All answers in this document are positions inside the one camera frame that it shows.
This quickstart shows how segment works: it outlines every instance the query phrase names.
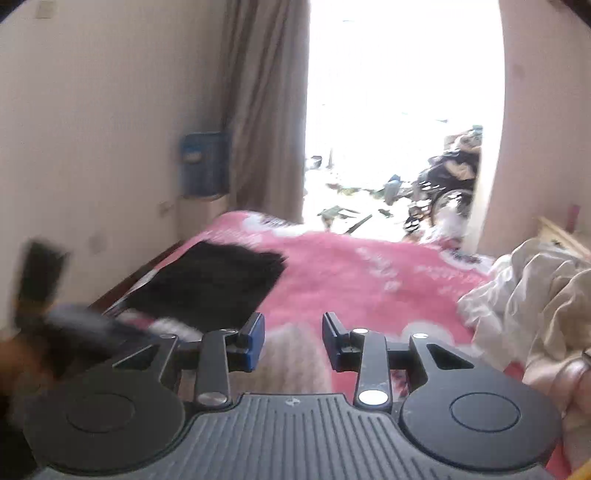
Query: yellow object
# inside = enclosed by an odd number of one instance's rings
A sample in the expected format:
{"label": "yellow object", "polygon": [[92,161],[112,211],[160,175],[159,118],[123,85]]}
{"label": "yellow object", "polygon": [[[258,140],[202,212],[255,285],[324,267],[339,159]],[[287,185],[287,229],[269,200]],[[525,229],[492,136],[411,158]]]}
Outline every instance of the yellow object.
{"label": "yellow object", "polygon": [[573,473],[567,480],[591,480],[591,460]]}

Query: crumpled white fabric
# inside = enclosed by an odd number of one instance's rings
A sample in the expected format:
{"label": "crumpled white fabric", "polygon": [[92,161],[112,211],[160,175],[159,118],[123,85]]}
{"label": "crumpled white fabric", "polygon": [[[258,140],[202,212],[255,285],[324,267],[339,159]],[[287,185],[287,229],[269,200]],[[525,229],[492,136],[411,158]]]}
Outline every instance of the crumpled white fabric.
{"label": "crumpled white fabric", "polygon": [[591,378],[581,360],[591,347],[591,263],[530,239],[490,274],[458,301],[464,324],[475,330],[473,350],[500,370],[519,362],[524,382],[554,401],[576,469],[591,456]]}
{"label": "crumpled white fabric", "polygon": [[492,280],[457,302],[464,325],[475,330],[472,345],[482,359],[499,370],[513,361],[526,366],[544,309],[588,269],[590,263],[535,238],[500,257],[490,271]]}

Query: metal bolt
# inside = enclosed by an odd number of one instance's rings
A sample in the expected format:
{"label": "metal bolt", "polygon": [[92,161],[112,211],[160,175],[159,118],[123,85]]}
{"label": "metal bolt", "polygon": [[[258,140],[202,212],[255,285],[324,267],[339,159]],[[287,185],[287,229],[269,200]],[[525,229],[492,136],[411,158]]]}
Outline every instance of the metal bolt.
{"label": "metal bolt", "polygon": [[205,392],[197,396],[197,401],[206,407],[219,407],[228,401],[228,397],[221,392]]}
{"label": "metal bolt", "polygon": [[366,405],[381,405],[388,401],[388,394],[381,390],[364,390],[359,394],[359,401]]}

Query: beige curtain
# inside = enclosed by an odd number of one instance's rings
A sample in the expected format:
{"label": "beige curtain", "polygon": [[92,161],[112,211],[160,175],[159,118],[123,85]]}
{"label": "beige curtain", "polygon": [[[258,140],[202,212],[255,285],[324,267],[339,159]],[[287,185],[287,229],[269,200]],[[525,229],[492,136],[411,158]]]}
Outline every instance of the beige curtain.
{"label": "beige curtain", "polygon": [[301,221],[309,0],[228,0],[221,127],[230,132],[230,206]]}

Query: wall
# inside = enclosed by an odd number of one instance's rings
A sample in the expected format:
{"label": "wall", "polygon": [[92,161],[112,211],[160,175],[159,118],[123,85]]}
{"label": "wall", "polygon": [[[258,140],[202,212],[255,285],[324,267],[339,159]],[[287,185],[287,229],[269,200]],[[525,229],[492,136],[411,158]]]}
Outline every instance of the wall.
{"label": "wall", "polygon": [[32,236],[72,251],[60,298],[82,302],[175,243],[161,204],[206,122],[220,4],[59,0],[37,20],[26,2],[0,25],[0,326]]}
{"label": "wall", "polygon": [[479,187],[491,183],[490,195],[477,200],[467,239],[469,248],[493,255],[535,235],[538,215],[564,223],[569,204],[580,201],[583,125],[591,118],[582,63],[591,43],[580,36],[582,22],[546,0],[499,0],[499,6],[506,71],[502,138],[496,164],[483,152],[493,182],[479,179]]}
{"label": "wall", "polygon": [[581,211],[579,223],[581,230],[591,232],[591,28],[583,22],[579,22],[577,33],[579,34],[579,46],[582,54],[583,66],[583,155],[580,176]]}

